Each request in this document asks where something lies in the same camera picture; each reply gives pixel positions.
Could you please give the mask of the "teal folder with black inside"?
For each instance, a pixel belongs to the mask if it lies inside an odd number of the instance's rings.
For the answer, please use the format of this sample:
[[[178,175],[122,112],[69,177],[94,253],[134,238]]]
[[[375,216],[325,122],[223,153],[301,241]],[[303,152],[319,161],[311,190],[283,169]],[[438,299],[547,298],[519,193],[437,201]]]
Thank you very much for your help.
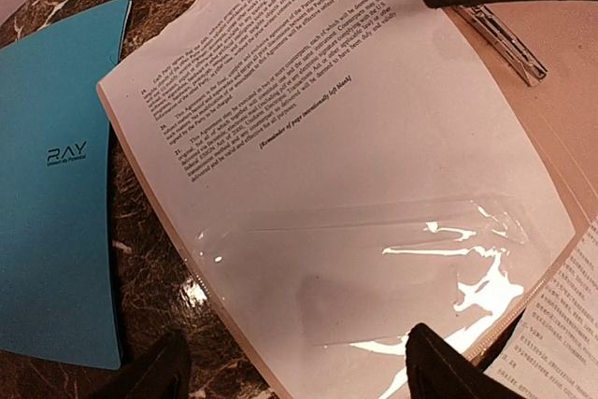
[[[131,7],[112,0],[1,51],[1,346],[116,370],[107,210],[110,124],[97,82]]]

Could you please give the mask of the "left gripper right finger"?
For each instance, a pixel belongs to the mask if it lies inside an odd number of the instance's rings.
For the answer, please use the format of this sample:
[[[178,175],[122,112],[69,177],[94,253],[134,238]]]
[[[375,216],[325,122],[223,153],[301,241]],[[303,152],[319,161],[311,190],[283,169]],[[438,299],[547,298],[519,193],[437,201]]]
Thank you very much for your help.
[[[424,323],[409,332],[406,374],[413,399],[521,398],[487,377]]]

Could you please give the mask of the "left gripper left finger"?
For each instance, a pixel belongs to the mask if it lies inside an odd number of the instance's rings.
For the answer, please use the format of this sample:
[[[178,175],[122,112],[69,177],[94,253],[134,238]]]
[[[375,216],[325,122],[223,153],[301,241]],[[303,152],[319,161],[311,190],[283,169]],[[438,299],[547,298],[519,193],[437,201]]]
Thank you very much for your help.
[[[173,331],[90,398],[188,398],[190,379],[189,345],[181,331]]]

